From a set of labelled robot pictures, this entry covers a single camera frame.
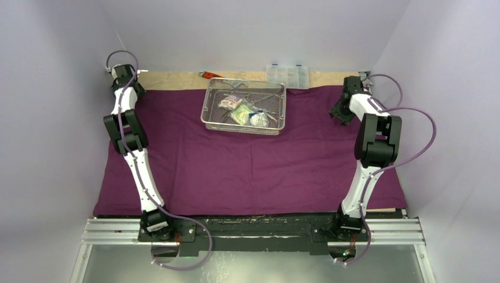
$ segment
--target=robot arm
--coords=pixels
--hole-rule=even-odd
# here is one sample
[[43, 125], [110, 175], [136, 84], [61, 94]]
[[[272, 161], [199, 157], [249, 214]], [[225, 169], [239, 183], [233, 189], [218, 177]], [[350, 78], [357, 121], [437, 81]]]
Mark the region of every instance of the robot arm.
[[[389, 115], [372, 99], [371, 94], [363, 90], [360, 77], [344, 79], [344, 90], [340, 100], [330, 111], [332, 117], [348, 125], [354, 117], [361, 121], [361, 126], [354, 145], [356, 172], [346, 198], [339, 205], [334, 220], [333, 232], [339, 238], [346, 238], [359, 233], [363, 227], [360, 202], [369, 176], [378, 169], [387, 167], [396, 160], [402, 120], [399, 116]], [[363, 216], [366, 205], [379, 177], [373, 176], [363, 199]]]
[[[114, 78], [113, 91], [115, 96], [114, 109], [110, 115], [104, 117], [104, 125], [117, 153], [122, 154], [134, 177], [137, 192], [139, 193], [142, 218], [140, 226], [145, 233], [151, 235], [155, 231], [167, 234], [171, 230], [170, 219], [148, 198], [143, 188], [146, 188], [151, 197], [160, 206], [165, 205], [162, 197], [158, 193], [154, 182], [153, 174], [149, 167], [146, 147], [149, 145], [146, 133], [140, 124], [139, 118], [135, 114], [135, 104], [138, 98], [146, 93], [142, 86], [135, 82], [123, 90], [127, 82], [132, 78], [134, 68], [131, 65], [117, 65], [111, 69]], [[118, 123], [119, 106], [121, 108], [121, 120], [123, 122], [125, 140], [121, 139], [120, 126]], [[124, 142], [132, 150], [132, 154], [127, 152]]]

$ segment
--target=metal extrusion frame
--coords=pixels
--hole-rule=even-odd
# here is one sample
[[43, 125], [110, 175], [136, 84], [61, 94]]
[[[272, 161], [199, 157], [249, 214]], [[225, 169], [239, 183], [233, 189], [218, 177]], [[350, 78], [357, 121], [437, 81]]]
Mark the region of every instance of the metal extrusion frame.
[[[424, 282], [436, 282], [418, 219], [367, 219], [367, 223], [371, 230], [372, 245], [413, 245]], [[89, 219], [70, 282], [83, 282], [93, 245], [152, 245], [151, 242], [137, 240], [139, 230], [139, 219]], [[329, 242], [328, 246], [349, 244], [349, 242]], [[176, 246], [177, 243], [156, 242], [154, 245]]]

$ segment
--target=clear plastic organizer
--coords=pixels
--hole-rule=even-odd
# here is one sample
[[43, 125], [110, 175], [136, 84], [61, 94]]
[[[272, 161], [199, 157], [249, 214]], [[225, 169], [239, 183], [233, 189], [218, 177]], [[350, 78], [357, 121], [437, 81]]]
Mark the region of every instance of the clear plastic organizer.
[[281, 66], [267, 65], [266, 80], [271, 83], [281, 83], [287, 88], [309, 88], [309, 70], [302, 65]]
[[[229, 95], [243, 98], [256, 108], [266, 110], [269, 125], [239, 125], [229, 116], [231, 111], [219, 107], [219, 103]], [[213, 78], [206, 90], [201, 120], [211, 130], [276, 136], [285, 127], [286, 100], [287, 92], [283, 84]]]

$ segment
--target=glass panel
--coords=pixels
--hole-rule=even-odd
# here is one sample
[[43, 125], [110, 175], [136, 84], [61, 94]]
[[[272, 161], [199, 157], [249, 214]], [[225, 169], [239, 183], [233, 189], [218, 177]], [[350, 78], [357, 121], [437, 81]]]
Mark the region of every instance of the glass panel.
[[[412, 245], [371, 246], [366, 256], [347, 267], [329, 256], [306, 252], [214, 252], [192, 271], [151, 265], [150, 246], [94, 245], [84, 282], [417, 282], [423, 283]], [[186, 266], [200, 257], [176, 258]]]

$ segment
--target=clear plastic bag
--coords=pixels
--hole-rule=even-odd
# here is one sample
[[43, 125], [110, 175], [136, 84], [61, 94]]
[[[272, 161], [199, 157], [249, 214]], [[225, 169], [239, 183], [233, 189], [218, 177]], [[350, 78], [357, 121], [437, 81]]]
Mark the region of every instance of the clear plastic bag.
[[219, 107], [226, 110], [234, 111], [243, 102], [243, 99], [237, 96], [226, 96], [221, 102], [219, 102]]

